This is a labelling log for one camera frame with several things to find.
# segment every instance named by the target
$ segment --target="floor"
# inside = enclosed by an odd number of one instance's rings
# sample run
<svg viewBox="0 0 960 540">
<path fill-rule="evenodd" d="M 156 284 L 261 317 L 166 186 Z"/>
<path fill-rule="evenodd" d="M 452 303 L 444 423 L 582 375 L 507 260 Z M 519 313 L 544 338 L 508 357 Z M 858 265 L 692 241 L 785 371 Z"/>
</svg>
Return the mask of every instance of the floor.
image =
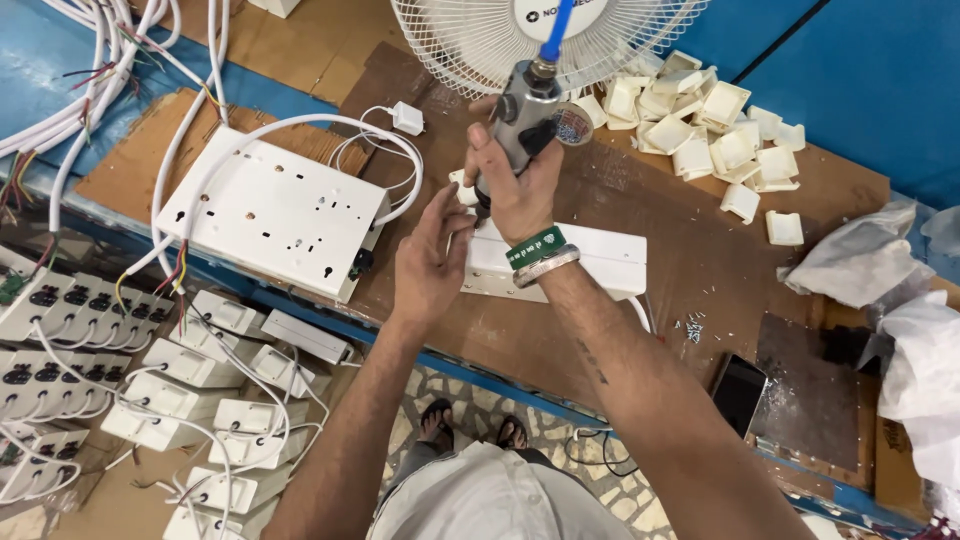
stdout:
<svg viewBox="0 0 960 540">
<path fill-rule="evenodd" d="M 660 499 L 639 471 L 619 478 L 605 465 L 582 465 L 571 461 L 564 451 L 564 443 L 573 434 L 573 426 L 566 420 L 419 365 L 407 381 L 406 395 L 396 414 L 381 493 L 406 456 L 407 449 L 417 440 L 420 414 L 439 398 L 447 398 L 453 404 L 455 450 L 462 450 L 474 440 L 493 442 L 504 416 L 514 414 L 526 424 L 529 447 L 543 452 L 555 466 L 581 479 L 594 497 L 626 524 L 634 537 L 676 540 Z M 569 456 L 602 463 L 602 442 L 601 436 L 595 440 L 580 438 L 576 443 L 571 441 Z M 619 461 L 627 457 L 620 441 L 610 439 L 608 460 Z M 628 461 L 614 466 L 614 469 L 629 472 L 633 467 L 633 461 Z"/>
</svg>

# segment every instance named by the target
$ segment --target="sandal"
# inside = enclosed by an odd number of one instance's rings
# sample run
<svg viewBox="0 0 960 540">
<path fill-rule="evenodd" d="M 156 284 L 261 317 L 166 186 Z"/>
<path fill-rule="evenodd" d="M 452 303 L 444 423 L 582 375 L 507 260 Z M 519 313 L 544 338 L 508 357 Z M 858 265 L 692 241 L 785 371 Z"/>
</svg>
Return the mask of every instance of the sandal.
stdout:
<svg viewBox="0 0 960 540">
<path fill-rule="evenodd" d="M 440 398 L 439 400 L 436 400 L 432 404 L 427 406 L 426 410 L 420 416 L 421 428 L 423 427 L 424 424 L 426 424 L 426 421 L 428 418 L 430 418 L 431 414 L 435 412 L 439 412 L 441 413 L 441 415 L 440 415 L 440 424 L 437 424 L 437 427 L 433 431 L 431 431 L 429 435 L 427 435 L 427 440 L 425 442 L 431 442 L 431 443 L 435 442 L 437 440 L 437 436 L 440 435 L 440 433 L 442 432 L 447 437 L 450 437 L 450 444 L 451 445 L 453 444 L 453 428 L 451 428 L 446 424 L 446 422 L 444 422 L 444 411 L 452 408 L 453 408 L 453 405 L 450 404 L 450 400 L 448 400 L 447 398 Z"/>
<path fill-rule="evenodd" d="M 500 439 L 501 437 L 503 437 L 503 428 L 507 425 L 508 422 L 514 426 L 514 432 L 512 432 L 510 436 L 507 437 L 505 440 L 502 440 L 496 443 L 496 446 L 502 448 L 503 450 L 513 450 L 516 447 L 516 443 L 514 442 L 514 435 L 516 434 L 517 430 L 519 430 L 520 434 L 523 435 L 524 440 L 528 440 L 527 428 L 523 425 L 522 422 L 520 422 L 520 419 L 515 417 L 513 414 L 503 419 L 503 424 L 500 424 L 500 431 L 497 433 L 497 436 L 496 436 L 497 439 Z"/>
</svg>

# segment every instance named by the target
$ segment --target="hand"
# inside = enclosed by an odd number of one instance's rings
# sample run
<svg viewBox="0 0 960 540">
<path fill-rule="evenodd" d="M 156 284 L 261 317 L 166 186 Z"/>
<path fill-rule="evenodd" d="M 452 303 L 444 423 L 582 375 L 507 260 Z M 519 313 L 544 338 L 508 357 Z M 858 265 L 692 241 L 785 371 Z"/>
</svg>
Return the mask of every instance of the hand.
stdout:
<svg viewBox="0 0 960 540">
<path fill-rule="evenodd" d="M 491 218 L 500 235 L 516 246 L 527 238 L 553 226 L 553 193 L 557 190 L 564 148 L 557 139 L 550 141 L 534 156 L 517 178 L 507 155 L 487 133 L 483 125 L 469 127 L 464 185 L 470 187 L 475 170 L 483 173 L 490 187 Z"/>
<path fill-rule="evenodd" d="M 427 332 L 436 324 L 464 284 L 467 245 L 476 216 L 467 214 L 456 194 L 456 184 L 437 193 L 396 250 L 396 293 L 390 318 L 415 331 Z"/>
</svg>

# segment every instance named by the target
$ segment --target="white shirt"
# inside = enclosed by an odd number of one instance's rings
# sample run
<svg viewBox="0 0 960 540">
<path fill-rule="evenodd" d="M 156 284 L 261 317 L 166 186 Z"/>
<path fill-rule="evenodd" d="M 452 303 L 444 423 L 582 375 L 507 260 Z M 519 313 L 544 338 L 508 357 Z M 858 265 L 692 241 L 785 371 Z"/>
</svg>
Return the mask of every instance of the white shirt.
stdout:
<svg viewBox="0 0 960 540">
<path fill-rule="evenodd" d="M 515 452 L 474 442 L 400 483 L 370 540 L 633 540 L 582 485 Z"/>
</svg>

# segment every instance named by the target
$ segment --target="foot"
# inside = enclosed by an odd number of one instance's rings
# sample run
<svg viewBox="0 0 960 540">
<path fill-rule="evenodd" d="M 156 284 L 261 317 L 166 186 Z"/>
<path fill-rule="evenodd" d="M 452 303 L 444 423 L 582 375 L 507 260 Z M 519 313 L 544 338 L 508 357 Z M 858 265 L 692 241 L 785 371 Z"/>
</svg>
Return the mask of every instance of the foot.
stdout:
<svg viewBox="0 0 960 540">
<path fill-rule="evenodd" d="M 523 431 L 518 430 L 513 422 L 504 421 L 503 426 L 500 427 L 500 434 L 496 437 L 496 444 L 503 447 L 504 445 L 501 443 L 509 439 L 514 440 L 515 449 L 523 450 L 527 448 L 527 438 L 523 436 Z"/>
<path fill-rule="evenodd" d="M 444 409 L 443 415 L 440 411 L 435 411 L 428 416 L 420 426 L 420 437 L 417 440 L 437 445 L 440 452 L 453 452 L 453 441 L 438 428 L 440 422 L 453 428 L 453 412 L 450 409 Z"/>
</svg>

